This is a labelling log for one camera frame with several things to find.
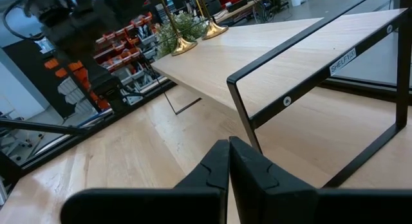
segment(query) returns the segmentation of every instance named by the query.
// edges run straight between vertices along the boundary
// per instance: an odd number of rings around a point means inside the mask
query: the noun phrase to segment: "green plant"
[[[178,15],[172,14],[172,17],[177,29],[182,33],[186,41],[195,41],[206,32],[207,25],[204,20],[199,17],[193,17],[191,14],[183,11],[180,11]],[[156,36],[159,42],[157,58],[160,59],[176,48],[177,38],[170,22],[161,26],[157,24],[156,29]]]

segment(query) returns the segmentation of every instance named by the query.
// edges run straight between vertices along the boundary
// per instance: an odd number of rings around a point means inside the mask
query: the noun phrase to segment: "black metal frame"
[[[155,69],[153,69],[152,65],[151,65],[149,62],[147,62],[147,60],[146,60],[146,66],[147,66],[147,68],[148,68],[149,70],[151,70],[154,74],[156,73]],[[162,84],[160,83],[159,79],[156,78],[156,80],[157,80],[157,83],[160,85],[160,87],[162,87]],[[179,115],[180,113],[184,112],[187,108],[195,105],[196,103],[198,103],[198,102],[201,100],[201,98],[197,98],[195,101],[191,102],[190,104],[187,104],[185,107],[183,107],[183,108],[181,108],[180,110],[176,111],[176,110],[174,109],[172,103],[170,102],[169,97],[166,95],[166,90],[163,92],[163,94],[165,95],[166,100],[167,100],[167,102],[169,103],[169,105],[170,105],[170,107],[172,108],[172,111],[173,111],[173,113],[174,113],[175,115]]]
[[[396,111],[396,122],[388,130],[386,130],[382,135],[380,135],[372,144],[370,144],[360,155],[355,157],[346,167],[344,167],[337,175],[335,175],[324,187],[338,187],[346,179],[348,179],[359,167],[361,167],[366,161],[368,161],[380,148],[382,148],[386,143],[388,143],[400,130],[406,126],[407,122],[407,106],[409,102],[409,75],[410,75],[410,64],[411,64],[411,45],[412,45],[412,33],[411,28],[411,4],[412,0],[400,0],[401,8],[408,8],[406,11],[402,12],[399,16],[394,18],[392,21],[388,22],[376,32],[369,35],[367,38],[358,42],[355,46],[350,48],[347,52],[338,56],[336,59],[331,61],[322,69],[315,72],[313,75],[308,77],[306,80],[302,81],[296,87],[292,88],[290,91],[280,96],[277,100],[272,101],[269,105],[264,107],[262,110],[258,111],[252,117],[249,117],[245,105],[242,101],[239,89],[237,87],[237,82],[246,77],[249,73],[258,69],[268,61],[277,57],[279,54],[283,53],[287,49],[291,48],[293,45],[302,41],[309,35],[313,34],[317,30],[326,26],[330,22],[336,20],[336,18],[345,14],[355,6],[363,3],[366,0],[361,0],[355,5],[352,5],[338,14],[332,14],[317,23],[313,24],[309,28],[303,30],[299,34],[295,35],[291,39],[287,40],[278,47],[270,50],[268,53],[262,55],[260,58],[241,68],[237,72],[233,73],[227,79],[227,86],[229,87],[230,94],[234,100],[236,108],[238,110],[241,121],[245,127],[247,135],[249,137],[252,147],[256,148],[260,153],[262,153],[259,140],[255,134],[255,130],[262,126],[264,123],[268,122],[275,115],[280,113],[282,110],[286,109],[290,104],[295,102],[297,99],[308,93],[316,85],[320,84],[322,81],[331,77],[330,66],[337,62],[341,57],[345,56],[349,51],[355,48],[357,57],[365,52],[367,49],[371,48],[373,45],[377,44],[380,40],[385,38],[393,30],[399,28],[398,31],[398,69],[397,69],[397,111]]]
[[[7,118],[0,118],[0,127],[22,129],[30,131],[44,131],[49,133],[60,133],[69,135],[81,135],[85,133],[87,128],[65,127],[51,124],[40,124],[35,122],[10,120]]]

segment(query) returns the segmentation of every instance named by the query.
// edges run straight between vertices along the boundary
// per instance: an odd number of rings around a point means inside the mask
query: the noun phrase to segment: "gold candle holder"
[[[214,20],[212,19],[209,10],[206,7],[205,0],[200,0],[203,8],[205,9],[205,14],[207,15],[207,19],[209,20],[209,25],[207,27],[206,34],[201,38],[202,40],[211,39],[213,37],[217,37],[218,35],[226,32],[229,27],[228,26],[218,26]]]
[[[168,17],[169,20],[170,20],[170,25],[171,25],[171,27],[172,27],[172,29],[173,29],[173,32],[176,34],[176,36],[177,36],[177,38],[178,38],[178,39],[177,39],[176,49],[174,49],[174,51],[171,53],[171,55],[172,55],[172,56],[177,56],[177,55],[180,55],[180,54],[182,54],[182,53],[185,53],[185,52],[193,49],[196,45],[198,45],[198,42],[197,42],[197,41],[189,42],[189,41],[186,41],[186,40],[182,37],[182,34],[181,34],[181,33],[179,32],[179,30],[177,29],[176,23],[174,22],[174,20],[173,20],[173,18],[172,18],[172,15],[171,15],[171,13],[170,13],[170,11],[169,11],[169,8],[167,7],[165,1],[164,1],[164,0],[160,0],[160,2],[162,2],[163,9],[165,10],[167,17]]]

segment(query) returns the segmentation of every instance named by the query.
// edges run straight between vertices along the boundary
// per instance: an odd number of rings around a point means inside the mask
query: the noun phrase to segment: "wooden shelf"
[[[278,99],[403,11],[344,15],[240,80],[239,91],[249,115]],[[318,20],[230,28],[211,40],[198,40],[197,47],[187,53],[165,56],[152,65],[201,98],[237,111],[227,77]]]

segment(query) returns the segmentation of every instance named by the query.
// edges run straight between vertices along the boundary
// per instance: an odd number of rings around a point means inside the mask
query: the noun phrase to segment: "light wood surface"
[[[342,16],[240,80],[248,114],[264,108],[401,11]],[[153,67],[201,98],[235,111],[227,77],[318,20],[230,28],[211,40],[198,40],[197,47],[185,54],[156,61]]]
[[[175,106],[196,95],[168,92]],[[257,130],[266,157],[320,187],[394,122],[395,105],[315,88]],[[412,188],[409,124],[343,187]],[[180,115],[164,96],[124,117],[22,178],[0,223],[59,223],[71,194],[91,187],[172,187],[218,139],[247,140],[238,120],[200,101]],[[239,223],[230,188],[228,223]]]
[[[227,19],[230,19],[230,18],[232,18],[236,15],[239,15],[240,13],[242,13],[242,12],[252,8],[253,6],[255,6],[258,1],[262,1],[262,0],[248,1],[247,5],[241,7],[241,8],[239,8],[239,9],[233,11],[233,12],[229,12],[227,9],[222,10],[221,12],[219,12],[218,14],[216,14],[214,16],[215,20],[216,20],[216,23],[219,24],[222,21],[226,21]]]

